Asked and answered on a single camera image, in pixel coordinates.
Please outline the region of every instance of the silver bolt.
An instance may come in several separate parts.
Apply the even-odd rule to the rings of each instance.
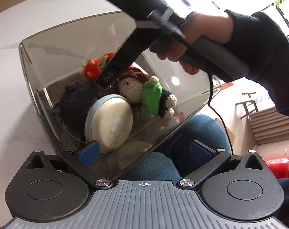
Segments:
[[[180,185],[185,187],[190,187],[194,185],[194,181],[191,179],[182,179],[180,180]]]
[[[110,185],[110,180],[107,179],[96,180],[96,185],[99,187],[107,187]]]

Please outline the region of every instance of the black plush toy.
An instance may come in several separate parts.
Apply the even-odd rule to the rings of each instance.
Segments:
[[[65,92],[52,113],[60,115],[70,129],[82,133],[89,109],[102,96],[93,81],[85,77],[79,78],[65,87]]]

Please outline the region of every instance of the person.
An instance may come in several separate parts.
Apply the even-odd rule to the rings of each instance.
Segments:
[[[276,110],[289,117],[289,38],[265,13],[252,16],[226,10],[222,15],[193,13],[181,26],[188,43],[206,36],[223,44],[228,50],[249,65],[247,79],[261,84],[268,90]],[[176,62],[186,47],[172,40],[165,55]],[[180,62],[186,73],[194,75],[199,70]],[[231,152],[222,128],[212,118],[195,115],[174,133],[155,152],[123,174],[128,180],[171,180],[174,184],[199,166],[190,156],[190,143],[199,140],[216,150],[224,148]],[[284,189],[284,203],[278,218],[289,227],[289,178],[280,179]]]

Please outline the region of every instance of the gray ribbed plate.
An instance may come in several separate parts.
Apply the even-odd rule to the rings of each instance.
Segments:
[[[274,218],[262,222],[234,222],[212,213],[191,190],[170,181],[119,181],[97,191],[75,215],[49,223],[13,219],[6,229],[281,229]]]

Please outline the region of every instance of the black sweatshirt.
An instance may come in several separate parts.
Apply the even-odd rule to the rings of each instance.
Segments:
[[[226,47],[249,65],[246,78],[267,89],[276,110],[289,116],[289,38],[263,12],[252,16],[225,12],[234,24]]]

